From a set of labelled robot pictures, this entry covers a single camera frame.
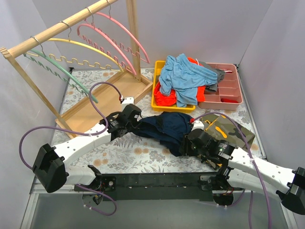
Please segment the navy blue shorts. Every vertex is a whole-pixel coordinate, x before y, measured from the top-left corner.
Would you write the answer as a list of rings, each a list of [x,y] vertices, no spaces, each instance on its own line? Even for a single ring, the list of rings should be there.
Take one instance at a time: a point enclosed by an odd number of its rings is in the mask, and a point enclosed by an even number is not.
[[[183,137],[190,133],[192,117],[180,112],[163,112],[138,121],[133,133],[140,137],[153,138],[169,149],[176,157],[182,156],[180,147]]]

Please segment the green wavy hanger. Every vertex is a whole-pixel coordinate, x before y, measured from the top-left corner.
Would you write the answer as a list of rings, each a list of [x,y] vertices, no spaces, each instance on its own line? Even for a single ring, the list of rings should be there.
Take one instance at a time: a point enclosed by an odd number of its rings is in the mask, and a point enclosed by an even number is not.
[[[89,97],[89,90],[82,84],[80,83],[72,74],[64,69],[61,65],[59,65],[55,60],[51,59],[50,57],[46,56],[42,52],[36,50],[36,49],[31,49],[29,52],[26,52],[23,54],[24,57],[27,59],[35,62],[37,65],[42,67],[44,70],[49,71],[51,74],[57,76],[60,78],[62,81],[66,82],[69,86],[72,88],[76,89],[79,93],[84,94],[85,96]],[[59,70],[60,73],[63,73],[65,77],[61,77],[59,73],[56,71],[53,71],[49,66],[43,64],[39,60],[35,59],[35,57],[41,57],[44,60],[46,60],[48,63],[53,65],[57,70]]]

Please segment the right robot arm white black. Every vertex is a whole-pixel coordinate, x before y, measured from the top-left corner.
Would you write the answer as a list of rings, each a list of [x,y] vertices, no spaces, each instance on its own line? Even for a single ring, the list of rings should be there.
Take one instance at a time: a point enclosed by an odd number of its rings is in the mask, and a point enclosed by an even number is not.
[[[245,188],[279,200],[293,213],[305,213],[305,170],[289,169],[260,158],[225,140],[217,140],[201,129],[185,135],[179,149],[184,156],[199,156],[218,170],[216,185],[220,189]]]

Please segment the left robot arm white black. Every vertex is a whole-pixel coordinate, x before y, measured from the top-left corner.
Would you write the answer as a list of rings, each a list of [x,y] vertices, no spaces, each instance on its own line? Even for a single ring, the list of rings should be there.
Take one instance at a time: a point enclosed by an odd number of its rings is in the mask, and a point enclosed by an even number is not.
[[[72,163],[93,149],[124,136],[135,129],[141,109],[128,104],[121,112],[101,120],[85,136],[50,146],[43,145],[37,154],[32,170],[48,193],[64,185],[81,185],[96,191],[102,185],[102,175],[93,165],[73,167]]]

